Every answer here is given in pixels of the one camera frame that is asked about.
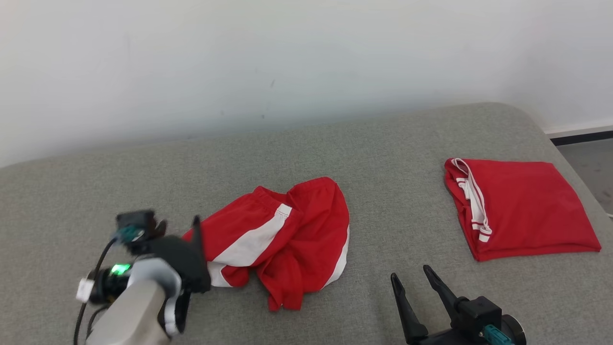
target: green light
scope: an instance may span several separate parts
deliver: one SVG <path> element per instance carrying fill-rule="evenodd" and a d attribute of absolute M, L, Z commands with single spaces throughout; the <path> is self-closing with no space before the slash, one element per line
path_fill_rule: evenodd
<path fill-rule="evenodd" d="M 116 276 L 120 276 L 129 269 L 130 269 L 129 263 L 118 263 L 117 265 L 113 266 L 113 268 L 111 268 L 111 273 Z"/>

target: floor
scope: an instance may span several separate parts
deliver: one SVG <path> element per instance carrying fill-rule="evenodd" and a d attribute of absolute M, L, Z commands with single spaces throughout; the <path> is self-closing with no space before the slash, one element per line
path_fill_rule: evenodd
<path fill-rule="evenodd" d="M 558 146 L 603 209 L 613 214 L 613 139 Z"/>

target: white baseboard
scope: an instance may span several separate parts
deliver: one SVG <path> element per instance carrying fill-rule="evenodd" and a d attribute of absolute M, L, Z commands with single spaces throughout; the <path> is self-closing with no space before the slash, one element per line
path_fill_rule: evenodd
<path fill-rule="evenodd" d="M 583 125 L 560 126 L 544 130 L 549 139 L 576 136 L 598 132 L 613 131 L 613 119 L 608 122 L 588 123 Z"/>

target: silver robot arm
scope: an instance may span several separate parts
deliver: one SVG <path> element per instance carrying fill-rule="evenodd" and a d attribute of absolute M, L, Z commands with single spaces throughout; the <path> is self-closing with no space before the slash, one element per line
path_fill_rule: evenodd
<path fill-rule="evenodd" d="M 94 324 L 86 344 L 167 345 L 185 330 L 191 294 L 211 288 L 200 218 L 194 217 L 191 242 L 164 236 L 166 222 L 156 227 L 151 210 L 120 214 L 117 224 L 114 238 L 137 258 L 133 265 L 99 269 L 113 240 L 88 276 L 92 282 L 88 301 L 110 306 Z M 123 267 L 120 273 L 117 266 Z M 84 309 L 85 304 L 77 318 L 74 344 Z"/>
<path fill-rule="evenodd" d="M 168 345 L 158 322 L 164 289 L 155 281 L 130 285 L 94 325 L 87 345 Z"/>

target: black baseboard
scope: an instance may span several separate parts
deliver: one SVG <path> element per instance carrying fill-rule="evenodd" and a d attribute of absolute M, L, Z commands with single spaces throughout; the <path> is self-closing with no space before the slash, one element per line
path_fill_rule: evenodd
<path fill-rule="evenodd" d="M 561 138 L 553 138 L 551 142 L 556 146 L 577 144 L 578 142 L 596 141 L 613 138 L 613 131 L 580 134 L 578 136 L 563 136 Z"/>

